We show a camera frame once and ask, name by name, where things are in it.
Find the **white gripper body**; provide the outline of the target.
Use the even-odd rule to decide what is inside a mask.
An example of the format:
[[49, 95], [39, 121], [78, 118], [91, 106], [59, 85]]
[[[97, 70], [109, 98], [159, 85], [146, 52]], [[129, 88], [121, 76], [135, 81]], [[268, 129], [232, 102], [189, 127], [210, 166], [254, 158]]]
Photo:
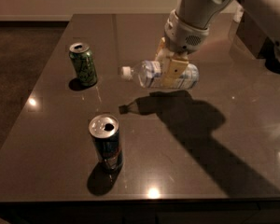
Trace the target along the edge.
[[209, 35], [209, 29], [192, 27], [178, 18], [173, 10], [164, 25], [165, 45], [174, 53], [193, 53]]

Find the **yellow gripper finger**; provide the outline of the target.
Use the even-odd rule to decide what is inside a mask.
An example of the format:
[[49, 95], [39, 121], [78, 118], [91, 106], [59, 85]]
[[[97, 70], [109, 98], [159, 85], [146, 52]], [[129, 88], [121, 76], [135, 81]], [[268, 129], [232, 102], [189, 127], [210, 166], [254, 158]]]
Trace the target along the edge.
[[162, 37], [157, 47], [155, 60], [157, 62], [164, 62], [168, 58], [169, 50], [165, 44], [165, 38]]
[[187, 59], [169, 58], [163, 60], [161, 84], [165, 88], [172, 88], [174, 82], [182, 75], [189, 64]]

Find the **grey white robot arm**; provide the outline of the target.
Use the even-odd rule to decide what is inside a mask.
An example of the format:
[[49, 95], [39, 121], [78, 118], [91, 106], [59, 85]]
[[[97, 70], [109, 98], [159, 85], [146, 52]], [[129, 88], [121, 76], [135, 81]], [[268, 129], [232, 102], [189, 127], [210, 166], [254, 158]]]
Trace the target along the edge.
[[272, 42], [265, 65], [280, 74], [280, 0], [180, 0], [164, 25], [156, 59], [185, 60], [202, 46], [211, 22], [233, 2], [237, 4], [234, 18], [239, 21], [248, 15]]

